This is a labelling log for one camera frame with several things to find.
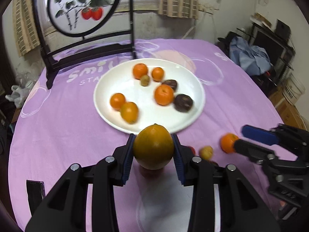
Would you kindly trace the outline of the orange tangerine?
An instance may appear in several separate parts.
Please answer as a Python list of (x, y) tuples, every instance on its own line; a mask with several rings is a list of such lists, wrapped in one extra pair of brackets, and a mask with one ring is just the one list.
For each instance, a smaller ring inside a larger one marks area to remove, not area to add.
[(220, 147), (227, 154), (235, 153), (234, 143), (239, 137), (233, 133), (227, 133), (220, 139)]
[(148, 67), (144, 63), (135, 64), (132, 69), (132, 74), (135, 79), (140, 80), (142, 76), (148, 74)]

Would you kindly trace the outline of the small yellow longan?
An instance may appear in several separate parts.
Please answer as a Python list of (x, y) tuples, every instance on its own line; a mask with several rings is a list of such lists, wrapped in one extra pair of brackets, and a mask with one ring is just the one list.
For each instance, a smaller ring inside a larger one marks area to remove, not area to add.
[(199, 156), (207, 161), (210, 161), (213, 157), (213, 148), (211, 146), (205, 146), (199, 150)]

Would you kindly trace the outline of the dark passion fruit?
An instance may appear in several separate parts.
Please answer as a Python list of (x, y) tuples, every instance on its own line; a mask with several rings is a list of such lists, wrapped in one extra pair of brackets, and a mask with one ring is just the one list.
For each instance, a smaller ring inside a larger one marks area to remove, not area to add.
[(177, 91), (178, 83), (176, 80), (165, 80), (161, 84), (170, 86), (174, 92)]
[(178, 94), (173, 101), (174, 108), (183, 113), (190, 111), (193, 107), (193, 103), (192, 98), (185, 94)]

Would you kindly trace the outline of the dark red plum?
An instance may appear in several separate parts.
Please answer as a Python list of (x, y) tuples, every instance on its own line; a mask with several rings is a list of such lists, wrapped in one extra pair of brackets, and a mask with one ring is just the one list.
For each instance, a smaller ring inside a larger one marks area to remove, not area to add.
[(159, 177), (166, 167), (164, 163), (154, 163), (151, 161), (138, 161), (139, 172), (146, 179)]

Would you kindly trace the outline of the large green-orange citrus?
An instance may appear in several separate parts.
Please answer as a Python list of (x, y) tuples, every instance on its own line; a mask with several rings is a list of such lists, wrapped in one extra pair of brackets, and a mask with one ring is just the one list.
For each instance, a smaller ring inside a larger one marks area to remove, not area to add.
[(133, 153), (137, 161), (168, 164), (174, 154), (174, 143), (165, 127), (153, 124), (135, 138)]

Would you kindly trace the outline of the large orange fruit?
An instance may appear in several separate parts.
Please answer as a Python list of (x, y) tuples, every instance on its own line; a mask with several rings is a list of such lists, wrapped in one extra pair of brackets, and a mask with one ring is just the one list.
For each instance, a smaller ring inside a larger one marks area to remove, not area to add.
[(174, 100), (174, 90), (166, 84), (161, 84), (154, 91), (155, 102), (161, 106), (167, 106)]

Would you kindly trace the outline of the small orange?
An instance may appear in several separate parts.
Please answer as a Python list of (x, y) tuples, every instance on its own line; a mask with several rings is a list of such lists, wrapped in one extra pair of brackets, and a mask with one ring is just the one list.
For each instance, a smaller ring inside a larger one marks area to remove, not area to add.
[(165, 76), (165, 71), (161, 67), (155, 67), (151, 72), (151, 76), (155, 82), (161, 82)]
[(126, 98), (122, 93), (115, 93), (110, 98), (110, 106), (116, 111), (119, 111), (124, 103)]

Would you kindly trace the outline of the yellow-green longan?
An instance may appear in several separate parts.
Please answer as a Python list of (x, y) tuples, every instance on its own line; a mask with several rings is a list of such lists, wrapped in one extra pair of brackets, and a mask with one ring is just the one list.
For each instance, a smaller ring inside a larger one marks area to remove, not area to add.
[(140, 78), (140, 85), (141, 86), (148, 86), (150, 83), (150, 77), (148, 75), (143, 75), (141, 78)]

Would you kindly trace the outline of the yellow-orange citrus fruit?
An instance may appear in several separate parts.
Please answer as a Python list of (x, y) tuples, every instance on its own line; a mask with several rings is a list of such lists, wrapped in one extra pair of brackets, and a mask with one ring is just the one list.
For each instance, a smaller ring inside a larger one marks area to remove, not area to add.
[(139, 109), (134, 102), (126, 102), (122, 105), (120, 113), (125, 122), (134, 124), (138, 120)]

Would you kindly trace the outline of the cardboard box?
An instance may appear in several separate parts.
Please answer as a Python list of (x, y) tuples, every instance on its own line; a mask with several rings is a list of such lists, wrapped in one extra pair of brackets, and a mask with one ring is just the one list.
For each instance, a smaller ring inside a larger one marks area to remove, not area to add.
[(307, 127), (299, 111), (294, 105), (291, 105), (283, 96), (282, 88), (279, 87), (274, 93), (269, 96), (269, 100), (274, 105), (276, 111), (279, 113), (284, 124), (304, 129)]

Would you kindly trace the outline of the black phone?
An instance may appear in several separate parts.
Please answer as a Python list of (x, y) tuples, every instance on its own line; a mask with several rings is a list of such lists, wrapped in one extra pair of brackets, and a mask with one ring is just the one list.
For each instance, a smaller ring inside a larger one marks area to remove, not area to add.
[(30, 213), (33, 215), (46, 196), (44, 182), (26, 180), (26, 190)]

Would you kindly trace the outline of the blue cloth pile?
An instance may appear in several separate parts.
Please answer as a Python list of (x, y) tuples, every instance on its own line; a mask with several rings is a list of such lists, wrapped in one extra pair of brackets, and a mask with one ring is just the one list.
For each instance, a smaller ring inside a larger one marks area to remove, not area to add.
[(229, 44), (229, 58), (249, 76), (259, 76), (273, 67), (264, 48), (250, 46), (242, 37), (234, 37)]

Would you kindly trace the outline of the black television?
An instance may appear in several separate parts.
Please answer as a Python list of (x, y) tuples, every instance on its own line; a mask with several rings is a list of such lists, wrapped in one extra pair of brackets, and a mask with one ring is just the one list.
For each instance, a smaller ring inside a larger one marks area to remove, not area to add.
[(295, 56), (295, 50), (265, 25), (252, 22), (248, 43), (250, 46), (265, 49), (274, 67), (275, 75), (273, 77), (276, 80), (283, 78), (288, 73)]

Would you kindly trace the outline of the purple printed tablecloth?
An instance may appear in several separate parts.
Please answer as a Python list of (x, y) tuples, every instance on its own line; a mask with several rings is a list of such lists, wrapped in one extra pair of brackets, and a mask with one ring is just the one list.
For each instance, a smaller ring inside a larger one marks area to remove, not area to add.
[(140, 40), (42, 75), (16, 124), (8, 179), (25, 231), (278, 231), (263, 172), (295, 160), (281, 118), (251, 77), (201, 40)]

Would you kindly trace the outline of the white plastic bag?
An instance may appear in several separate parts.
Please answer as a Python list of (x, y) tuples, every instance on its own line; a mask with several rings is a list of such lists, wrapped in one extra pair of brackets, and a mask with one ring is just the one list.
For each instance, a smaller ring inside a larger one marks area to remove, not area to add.
[(33, 81), (28, 81), (25, 87), (21, 87), (19, 85), (13, 85), (11, 87), (12, 93), (10, 95), (5, 95), (5, 98), (9, 102), (13, 102), (17, 109), (20, 109), (23, 107), (33, 87), (34, 87)]

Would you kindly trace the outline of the white oval plate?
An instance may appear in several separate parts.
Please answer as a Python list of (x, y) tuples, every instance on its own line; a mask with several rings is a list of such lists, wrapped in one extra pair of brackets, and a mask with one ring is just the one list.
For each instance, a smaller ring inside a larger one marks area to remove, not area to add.
[[(154, 99), (154, 91), (159, 83), (151, 81), (148, 86), (141, 86), (132, 73), (134, 65), (138, 63), (144, 63), (149, 70), (163, 68), (166, 79), (177, 81), (176, 93), (190, 96), (193, 107), (182, 113), (172, 104), (158, 105)], [(112, 109), (110, 98), (115, 93), (122, 93), (128, 102), (134, 102), (138, 106), (139, 115), (135, 124), (125, 122), (120, 113)], [(101, 118), (119, 131), (138, 134), (149, 125), (159, 124), (170, 133), (176, 133), (199, 118), (205, 106), (205, 91), (200, 80), (187, 68), (171, 61), (144, 58), (123, 62), (102, 75), (94, 89), (93, 101)]]

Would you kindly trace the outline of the left checkered curtain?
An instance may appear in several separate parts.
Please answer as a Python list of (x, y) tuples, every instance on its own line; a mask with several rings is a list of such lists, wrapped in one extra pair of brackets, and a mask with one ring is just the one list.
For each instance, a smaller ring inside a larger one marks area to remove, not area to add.
[(40, 45), (32, 0), (13, 0), (14, 37), (19, 57), (24, 56)]

